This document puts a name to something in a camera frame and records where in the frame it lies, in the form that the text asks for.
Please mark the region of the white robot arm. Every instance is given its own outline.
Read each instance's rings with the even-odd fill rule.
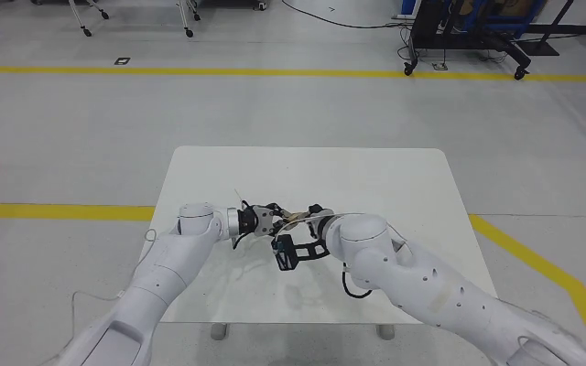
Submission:
[[[500,366],[586,366],[579,339],[545,317],[484,293],[425,247],[393,240],[379,216],[334,215],[319,205],[289,213],[275,203],[243,204],[242,210],[209,204],[181,208],[177,228],[153,244],[157,250],[138,267],[119,302],[71,343],[58,365],[147,366],[157,323],[197,276],[213,245],[233,239],[236,249],[253,233],[274,237],[280,270],[331,253],[347,265],[357,286],[382,290],[413,318],[459,335]],[[295,245],[281,234],[303,221],[315,242]]]
[[[358,287],[381,289],[396,307],[459,335],[498,365],[586,365],[579,339],[545,317],[486,294],[425,247],[392,240],[379,216],[339,218],[325,237]]]
[[[138,266],[124,295],[73,340],[57,365],[150,364],[153,333],[168,306],[198,275],[213,245],[238,232],[237,209],[208,204],[182,207],[177,227],[153,242],[156,250],[149,251]]]

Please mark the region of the table leg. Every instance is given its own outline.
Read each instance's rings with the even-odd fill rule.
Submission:
[[[395,326],[390,324],[378,324],[376,326],[376,335],[380,339],[391,340],[395,337]]]
[[[211,336],[213,340],[222,340],[226,338],[228,334],[228,324],[226,323],[213,323]]]

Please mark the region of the yellow floor line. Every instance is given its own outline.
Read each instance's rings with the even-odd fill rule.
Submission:
[[[152,206],[0,204],[0,219],[150,221]]]
[[[402,70],[295,70],[295,69],[191,69],[191,68],[97,68],[0,66],[0,73],[13,74],[82,74],[82,75],[184,75],[184,76],[298,76],[322,78],[406,78]],[[513,81],[510,73],[415,71],[409,78]],[[524,81],[586,82],[586,75],[526,75]]]
[[[0,203],[0,219],[150,221],[152,206],[92,206]],[[586,324],[586,287],[570,274],[548,262],[539,254],[513,239],[490,222],[477,215],[469,215],[472,227],[490,241],[563,287],[570,294],[582,321]]]
[[[563,287],[570,295],[574,306],[586,324],[586,287],[577,278],[565,273],[561,268],[548,262],[539,254],[533,252],[522,243],[508,236],[504,232],[494,227],[490,222],[477,215],[469,215],[472,227],[484,235],[491,242],[496,243],[513,256],[517,257],[529,267],[538,271],[546,278],[560,287]]]

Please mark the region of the floor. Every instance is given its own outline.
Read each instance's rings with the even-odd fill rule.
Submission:
[[[398,1],[291,0],[355,25],[391,21]],[[174,3],[102,0],[80,7],[0,3],[0,68],[112,67],[402,71],[398,29],[336,27],[277,0],[201,7],[182,31]],[[583,74],[586,38],[552,41],[534,74]],[[469,213],[582,282],[586,227],[586,84],[499,81],[515,65],[448,52],[452,76],[254,77],[0,73],[0,203],[154,205],[180,145],[437,147]],[[418,70],[432,71],[442,52]],[[460,73],[484,77],[461,78]],[[0,220],[0,363],[35,366],[71,332],[76,289],[115,294],[128,280],[147,222]],[[566,291],[477,233],[499,296],[586,339]],[[110,304],[83,299],[76,326]],[[209,325],[162,324],[154,366],[488,365],[473,346],[435,328],[236,325],[225,341]]]

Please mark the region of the white table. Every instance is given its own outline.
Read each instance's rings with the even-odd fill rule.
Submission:
[[[496,295],[439,150],[183,146],[173,155],[150,227],[168,230],[185,203],[239,207],[235,188],[250,204],[277,202],[301,211],[319,203],[336,213],[379,214]],[[296,228],[294,239],[304,241],[306,230]],[[280,272],[268,237],[244,240],[235,251],[220,242],[162,321],[419,324],[381,292],[350,298],[341,273],[331,256]],[[362,293],[352,281],[349,286]]]

